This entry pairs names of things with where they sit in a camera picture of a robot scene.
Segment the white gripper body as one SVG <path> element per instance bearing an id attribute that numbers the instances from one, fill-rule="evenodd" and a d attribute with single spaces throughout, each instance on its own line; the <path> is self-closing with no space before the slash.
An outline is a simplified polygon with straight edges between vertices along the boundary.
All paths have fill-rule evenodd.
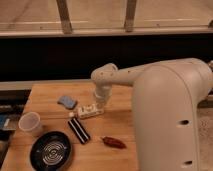
<path id="1" fill-rule="evenodd" d="M 94 98 L 98 105 L 105 106 L 111 96 L 111 86 L 96 86 Z"/>

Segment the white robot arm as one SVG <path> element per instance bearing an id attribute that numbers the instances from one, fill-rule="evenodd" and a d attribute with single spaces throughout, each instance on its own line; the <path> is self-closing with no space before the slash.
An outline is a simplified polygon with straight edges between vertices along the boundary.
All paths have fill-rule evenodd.
<path id="1" fill-rule="evenodd" d="M 114 85 L 132 88 L 139 171 L 201 171 L 197 106 L 213 89 L 213 71 L 196 58 L 95 69 L 94 97 L 105 105 Z"/>

